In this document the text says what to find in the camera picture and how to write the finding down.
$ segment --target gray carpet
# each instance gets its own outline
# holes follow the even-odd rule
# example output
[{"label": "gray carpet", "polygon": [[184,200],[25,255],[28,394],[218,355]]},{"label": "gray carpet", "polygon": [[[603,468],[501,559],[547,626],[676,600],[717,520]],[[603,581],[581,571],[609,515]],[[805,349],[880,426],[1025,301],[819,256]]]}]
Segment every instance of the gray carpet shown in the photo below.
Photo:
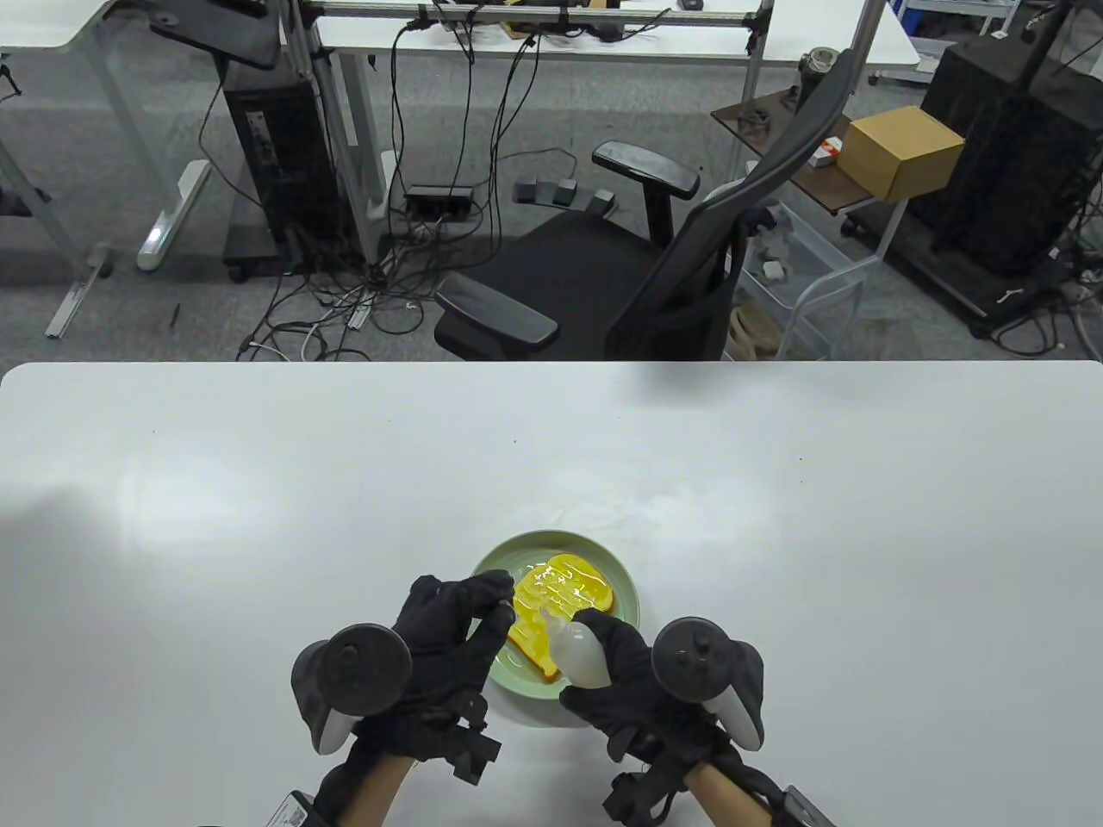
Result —
[{"label": "gray carpet", "polygon": [[[151,35],[139,20],[111,21],[116,60],[164,136],[174,169],[199,157],[196,133],[212,95],[215,74],[210,58]],[[45,235],[31,221],[0,221],[0,372],[29,361],[51,359],[232,359],[267,307],[275,282],[227,281],[219,260],[231,193],[212,174],[173,249],[154,273],[136,269],[133,255],[152,224],[157,200],[141,170],[128,157],[121,132],[104,94],[76,53],[15,55],[9,61],[25,94],[0,108],[0,135],[38,186],[54,197],[60,218],[82,244],[108,240],[121,251],[115,275],[97,283],[62,341],[43,336],[69,276]],[[476,63],[468,152],[461,182],[486,175],[486,148],[506,64]],[[760,89],[783,88],[791,72],[764,73]],[[400,57],[399,94],[408,137],[404,170],[409,182],[451,180],[459,153],[467,69],[462,61]],[[389,140],[385,106],[389,80],[372,75],[381,136]],[[655,149],[703,175],[703,192],[720,182],[729,152],[727,133],[708,111],[738,98],[741,72],[699,66],[655,67],[569,64],[543,61],[521,116],[502,154],[564,147],[579,158],[576,178],[590,186],[614,190],[622,207],[614,219],[645,232],[638,187],[589,162],[590,150],[608,138]],[[884,111],[922,98],[922,89],[882,83],[863,85],[850,103],[852,116]],[[240,150],[221,98],[205,143],[218,163],[234,170]],[[558,154],[518,158],[501,164],[503,182],[569,170]],[[782,197],[828,238],[838,239],[837,221],[799,193]],[[685,207],[679,205],[681,213]],[[503,205],[506,236],[516,236],[547,217],[542,208]],[[838,239],[842,249],[863,255],[856,241]],[[1007,354],[975,340],[939,303],[889,268],[869,280],[867,298],[846,357],[849,358],[1004,358]],[[176,305],[175,325],[170,325]],[[317,304],[289,302],[280,318],[317,319]],[[381,326],[408,327],[420,311],[393,303]],[[447,358],[432,341],[432,308],[425,323],[405,336],[386,335],[368,325],[351,333],[346,345],[375,359]],[[1090,325],[1099,333],[1097,320]],[[1071,325],[1061,322],[1065,346],[1056,358],[1084,358]],[[288,337],[296,357],[301,339]],[[1008,336],[1018,348],[1037,347],[1038,333],[1026,327]]]}]

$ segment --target chair backrest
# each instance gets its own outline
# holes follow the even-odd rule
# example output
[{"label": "chair backrest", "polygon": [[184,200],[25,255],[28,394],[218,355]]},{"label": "chair backrest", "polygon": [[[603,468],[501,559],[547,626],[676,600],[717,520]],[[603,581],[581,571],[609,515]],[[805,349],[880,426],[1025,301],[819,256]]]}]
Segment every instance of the chair backrest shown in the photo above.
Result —
[{"label": "chair backrest", "polygon": [[742,182],[711,192],[686,217],[606,337],[609,359],[719,358],[742,245],[728,247],[740,216],[757,206],[806,163],[823,142],[850,94],[854,54],[843,52],[785,132]]}]

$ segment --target hand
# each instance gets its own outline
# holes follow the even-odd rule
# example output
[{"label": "hand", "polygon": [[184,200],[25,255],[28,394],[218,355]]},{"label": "hand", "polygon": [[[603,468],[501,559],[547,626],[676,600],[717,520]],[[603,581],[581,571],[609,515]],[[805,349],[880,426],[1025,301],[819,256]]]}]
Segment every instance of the hand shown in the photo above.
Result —
[{"label": "hand", "polygon": [[[469,638],[476,619],[482,622]],[[419,577],[393,626],[410,651],[414,669],[392,711],[421,711],[464,689],[481,691],[514,620],[507,571],[447,583],[432,574]]]},{"label": "hand", "polygon": [[[338,823],[384,754],[410,754],[411,722],[450,726],[458,716],[445,705],[464,690],[482,690],[513,625],[512,603],[513,578],[506,571],[446,583],[426,574],[414,582],[393,626],[410,653],[409,683],[390,709],[353,727],[356,740],[347,758],[322,781],[314,807],[329,824]],[[469,638],[475,620],[481,623]]]},{"label": "hand", "polygon": [[708,761],[728,748],[728,737],[699,704],[681,701],[660,686],[651,666],[651,647],[640,633],[617,617],[587,609],[575,615],[600,641],[612,686],[604,689],[567,687],[559,702],[610,739],[625,728],[650,739],[634,739],[630,754],[652,763],[663,748],[689,766]]}]

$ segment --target black office chair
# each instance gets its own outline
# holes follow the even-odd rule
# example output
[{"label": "black office chair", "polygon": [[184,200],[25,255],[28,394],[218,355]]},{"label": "black office chair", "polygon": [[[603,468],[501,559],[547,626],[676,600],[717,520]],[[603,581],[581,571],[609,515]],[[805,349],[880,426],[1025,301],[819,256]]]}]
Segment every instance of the black office chair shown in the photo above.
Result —
[{"label": "black office chair", "polygon": [[441,281],[437,343],[468,361],[718,359],[746,250],[741,225],[828,136],[853,62],[843,52],[753,172],[697,204],[677,236],[670,198],[692,198],[697,173],[619,141],[598,147],[595,163],[643,184],[651,240],[596,215],[563,213],[482,267]]}]

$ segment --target white cable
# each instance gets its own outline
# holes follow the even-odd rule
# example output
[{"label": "white cable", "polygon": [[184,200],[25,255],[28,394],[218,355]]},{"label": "white cable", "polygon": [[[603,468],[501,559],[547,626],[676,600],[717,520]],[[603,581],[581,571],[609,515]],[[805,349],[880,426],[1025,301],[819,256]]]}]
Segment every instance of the white cable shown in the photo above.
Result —
[{"label": "white cable", "polygon": [[353,294],[354,292],[356,292],[357,290],[361,290],[361,289],[362,289],[362,288],[358,288],[358,287],[354,287],[354,288],[353,288],[352,290],[350,290],[350,291],[349,291],[347,293],[345,293],[345,294],[344,294],[344,296],[342,296],[342,297],[341,297],[340,299],[338,299],[338,307],[335,307],[335,308],[330,308],[330,309],[329,309],[329,310],[328,310],[328,311],[325,312],[325,315],[323,315],[323,316],[322,316],[321,319],[319,319],[319,320],[318,320],[317,322],[314,322],[313,326],[312,326],[312,327],[310,329],[310,331],[309,331],[309,332],[307,333],[307,337],[302,340],[302,347],[300,347],[300,348],[299,348],[299,359],[300,359],[300,361],[302,361],[302,362],[306,362],[306,361],[307,361],[307,345],[308,345],[308,344],[310,344],[310,340],[314,337],[314,333],[317,333],[317,332],[318,332],[318,329],[319,329],[319,327],[321,327],[321,326],[322,326],[322,324],[324,324],[325,322],[328,322],[328,321],[330,320],[330,318],[331,318],[331,316],[332,316],[332,315],[333,315],[334,313],[336,313],[336,312],[338,312],[339,310],[340,310],[341,312],[344,312],[345,310],[347,310],[347,308],[342,308],[342,307],[340,307],[341,302],[343,302],[343,301],[344,301],[345,299],[347,299],[347,298],[349,298],[350,296],[352,296],[352,294]]},{"label": "white cable", "polygon": [[1084,327],[1084,319],[1080,315],[1080,305],[1074,304],[1072,308],[1072,324],[1077,329],[1077,333],[1080,334],[1080,341],[1083,343],[1084,347],[1092,355],[1096,362],[1103,362],[1103,356],[1100,355],[1099,348],[1095,343],[1092,342],[1091,336],[1088,335],[1088,330]]},{"label": "white cable", "polygon": [[283,353],[280,350],[278,350],[276,347],[272,347],[271,345],[264,345],[264,344],[260,344],[259,342],[249,342],[249,347],[259,347],[261,351],[268,351],[269,353],[275,353],[277,356],[279,356],[285,362],[290,362],[291,361],[287,356],[285,356]]}]

